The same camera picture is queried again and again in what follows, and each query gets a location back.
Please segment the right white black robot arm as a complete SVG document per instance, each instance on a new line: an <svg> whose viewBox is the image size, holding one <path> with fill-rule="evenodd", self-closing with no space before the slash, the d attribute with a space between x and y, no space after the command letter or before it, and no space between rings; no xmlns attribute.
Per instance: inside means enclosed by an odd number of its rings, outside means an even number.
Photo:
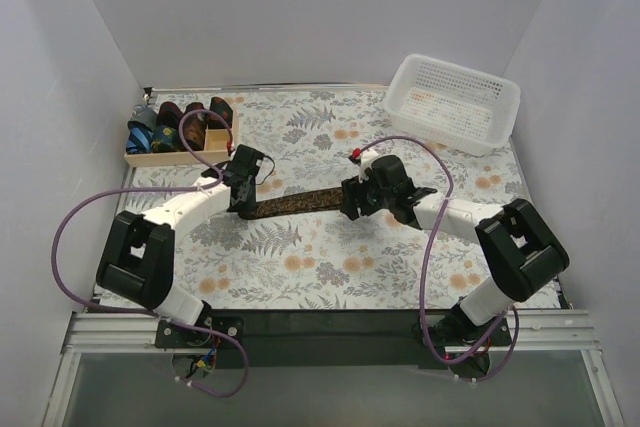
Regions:
<svg viewBox="0 0 640 427"><path fill-rule="evenodd" d="M500 314L528 300L570 264L557 237L526 199L506 205L453 199L417 187L395 155L355 151L357 176L342 183L342 212L352 220L389 211L406 226L444 232L480 246L490 275L459 300L429 331L475 344Z"/></svg>

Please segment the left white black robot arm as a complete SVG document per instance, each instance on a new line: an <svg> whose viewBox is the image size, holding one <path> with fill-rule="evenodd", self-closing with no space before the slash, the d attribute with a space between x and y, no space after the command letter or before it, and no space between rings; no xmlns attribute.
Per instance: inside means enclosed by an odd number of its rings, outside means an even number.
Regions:
<svg viewBox="0 0 640 427"><path fill-rule="evenodd" d="M205 303L174 280L176 243L211 217L256 204L256 177L266 155L240 145L221 171L205 170L163 204L116 215L97 270L97 284L161 317L179 322L193 347L213 333Z"/></svg>

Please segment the black tie with gold keys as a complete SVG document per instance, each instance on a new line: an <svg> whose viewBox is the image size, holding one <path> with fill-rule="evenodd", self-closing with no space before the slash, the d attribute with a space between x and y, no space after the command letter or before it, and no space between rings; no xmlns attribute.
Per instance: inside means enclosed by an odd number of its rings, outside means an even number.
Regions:
<svg viewBox="0 0 640 427"><path fill-rule="evenodd" d="M344 200L341 187L301 192L257 202L238 212L244 220L340 210Z"/></svg>

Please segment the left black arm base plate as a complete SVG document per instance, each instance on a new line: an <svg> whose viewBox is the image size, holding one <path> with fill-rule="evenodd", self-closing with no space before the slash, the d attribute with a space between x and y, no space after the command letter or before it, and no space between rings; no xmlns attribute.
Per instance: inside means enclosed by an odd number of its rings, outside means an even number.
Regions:
<svg viewBox="0 0 640 427"><path fill-rule="evenodd" d="M240 341L244 320L237 316L208 316L198 324L207 330L216 330ZM214 341L208 333L178 327L161 320L158 324L154 346L162 349L197 349L212 347Z"/></svg>

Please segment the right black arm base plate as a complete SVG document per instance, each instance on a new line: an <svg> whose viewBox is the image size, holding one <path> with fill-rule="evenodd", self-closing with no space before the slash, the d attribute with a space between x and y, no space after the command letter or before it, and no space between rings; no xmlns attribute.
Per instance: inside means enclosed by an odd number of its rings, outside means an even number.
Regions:
<svg viewBox="0 0 640 427"><path fill-rule="evenodd" d="M443 318L435 321L429 319L428 332L435 347L466 346L471 347L476 343L491 327L489 321L481 326L472 326L466 333L460 334L450 322ZM507 347L511 344L512 336L507 324L507 319L503 318L495 327L484 345L491 342L492 346Z"/></svg>

